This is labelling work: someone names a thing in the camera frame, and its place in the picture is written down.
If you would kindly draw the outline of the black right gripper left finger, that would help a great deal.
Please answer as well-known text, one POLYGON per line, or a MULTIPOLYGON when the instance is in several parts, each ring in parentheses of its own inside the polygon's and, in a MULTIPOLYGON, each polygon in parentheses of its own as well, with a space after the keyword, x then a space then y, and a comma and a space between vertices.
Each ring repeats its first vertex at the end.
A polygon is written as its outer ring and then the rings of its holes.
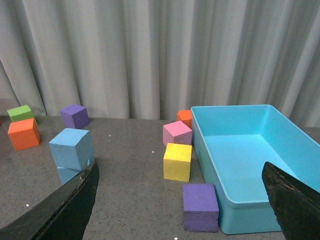
POLYGON ((93 162, 0 230, 2 240, 81 240, 96 201, 100 172, 93 162))

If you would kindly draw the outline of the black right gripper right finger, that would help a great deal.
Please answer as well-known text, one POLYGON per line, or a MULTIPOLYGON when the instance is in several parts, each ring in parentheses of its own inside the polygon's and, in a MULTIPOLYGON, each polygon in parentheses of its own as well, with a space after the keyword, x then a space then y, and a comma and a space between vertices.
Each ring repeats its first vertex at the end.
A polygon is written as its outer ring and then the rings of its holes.
POLYGON ((261 176, 285 239, 318 240, 320 193, 268 161, 261 176))

